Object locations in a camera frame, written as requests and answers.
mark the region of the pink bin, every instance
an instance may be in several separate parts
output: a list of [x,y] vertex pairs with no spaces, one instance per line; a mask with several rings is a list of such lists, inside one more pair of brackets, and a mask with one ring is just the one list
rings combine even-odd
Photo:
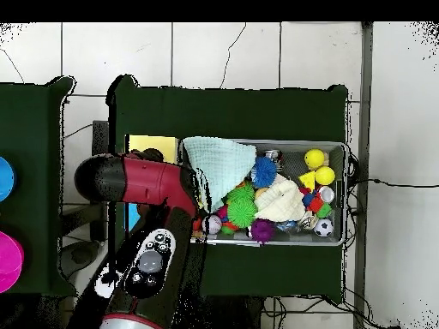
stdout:
[[23,261],[24,252],[21,245],[14,238],[0,232],[0,293],[16,283]]

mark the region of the blue spiky ball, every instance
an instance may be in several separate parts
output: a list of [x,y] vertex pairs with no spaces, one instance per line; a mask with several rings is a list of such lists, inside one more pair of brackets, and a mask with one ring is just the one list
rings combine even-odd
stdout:
[[257,157],[251,170],[251,181],[256,188],[272,185],[276,178],[276,164],[269,158]]

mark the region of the dark green table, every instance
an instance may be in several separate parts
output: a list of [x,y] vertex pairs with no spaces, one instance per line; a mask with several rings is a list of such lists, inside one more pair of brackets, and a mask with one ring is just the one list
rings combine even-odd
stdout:
[[[125,135],[344,142],[346,98],[344,86],[327,91],[156,88],[137,87],[126,75],[111,85],[107,103],[114,105],[109,121],[116,151],[122,152]],[[116,236],[122,241],[122,206],[117,206]],[[201,252],[202,245],[191,244],[189,266]],[[201,294],[325,294],[340,303],[341,260],[341,247],[209,245]]]
[[19,241],[25,254],[11,293],[75,294],[57,269],[60,112],[73,82],[62,77],[45,86],[0,84],[0,155],[13,165],[18,181],[0,202],[0,230]]

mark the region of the white cloth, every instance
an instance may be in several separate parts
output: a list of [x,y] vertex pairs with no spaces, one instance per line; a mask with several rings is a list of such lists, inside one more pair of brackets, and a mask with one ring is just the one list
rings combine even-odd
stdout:
[[255,200],[256,218],[273,222],[299,221],[305,214],[303,197],[295,182],[286,179],[276,183]]
[[271,183],[270,187],[274,186],[275,184],[279,183],[279,182],[284,182],[286,180],[286,178],[284,176],[282,176],[281,174],[277,173],[276,174],[276,178],[273,180],[273,182]]

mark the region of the light blue cloth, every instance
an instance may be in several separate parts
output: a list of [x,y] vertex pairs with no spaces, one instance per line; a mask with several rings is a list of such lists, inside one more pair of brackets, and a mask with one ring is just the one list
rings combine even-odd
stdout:
[[[207,212],[223,206],[221,198],[249,175],[256,160],[256,148],[216,137],[195,136],[183,140],[190,165],[200,184],[201,201]],[[212,209],[207,208],[206,186]]]

